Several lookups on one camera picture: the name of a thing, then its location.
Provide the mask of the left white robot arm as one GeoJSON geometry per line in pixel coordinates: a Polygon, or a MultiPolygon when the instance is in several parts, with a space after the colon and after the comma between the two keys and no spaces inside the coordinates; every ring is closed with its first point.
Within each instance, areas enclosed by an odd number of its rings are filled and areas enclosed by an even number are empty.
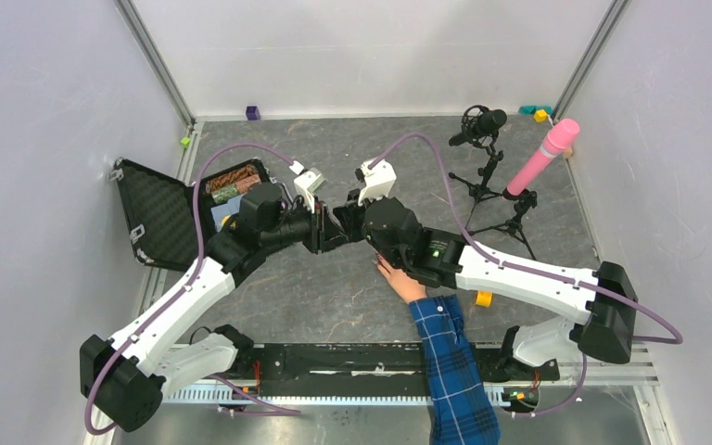
{"type": "Polygon", "coordinates": [[[361,233],[363,208],[352,191],[346,205],[330,210],[304,193],[287,202],[277,184],[253,186],[238,212],[199,244],[183,278],[146,312],[111,337],[93,335],[80,349],[84,420],[92,435],[114,427],[133,432],[181,388],[226,372],[247,375],[253,351],[214,332],[180,350],[172,345],[215,302],[231,294],[277,251],[302,244],[320,254],[361,233]]]}

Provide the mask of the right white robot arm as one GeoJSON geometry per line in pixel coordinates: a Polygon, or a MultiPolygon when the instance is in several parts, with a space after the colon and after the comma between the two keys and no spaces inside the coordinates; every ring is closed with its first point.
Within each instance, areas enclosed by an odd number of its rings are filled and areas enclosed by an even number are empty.
{"type": "Polygon", "coordinates": [[[469,244],[460,234],[423,226],[394,197],[362,204],[352,191],[333,213],[350,242],[366,241],[425,286],[490,291],[553,312],[547,322],[508,329],[498,364],[511,378],[579,352],[613,364],[631,358],[637,296],[616,263],[566,268],[469,244]]]}

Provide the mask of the blue plaid sleeve forearm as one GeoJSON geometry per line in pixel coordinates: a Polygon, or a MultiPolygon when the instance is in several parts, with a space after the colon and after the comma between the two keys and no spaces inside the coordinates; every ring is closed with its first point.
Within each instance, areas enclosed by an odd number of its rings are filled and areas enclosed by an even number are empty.
{"type": "Polygon", "coordinates": [[[464,331],[455,295],[409,304],[425,358],[432,444],[497,444],[499,422],[464,331]]]}

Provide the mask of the person hand with painted nails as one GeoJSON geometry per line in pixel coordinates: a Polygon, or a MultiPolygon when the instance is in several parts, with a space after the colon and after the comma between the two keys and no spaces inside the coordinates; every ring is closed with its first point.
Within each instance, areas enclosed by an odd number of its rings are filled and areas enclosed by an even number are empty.
{"type": "Polygon", "coordinates": [[[388,285],[406,304],[427,297],[425,286],[412,279],[402,269],[393,268],[383,256],[376,257],[376,267],[385,277],[388,285]]]}

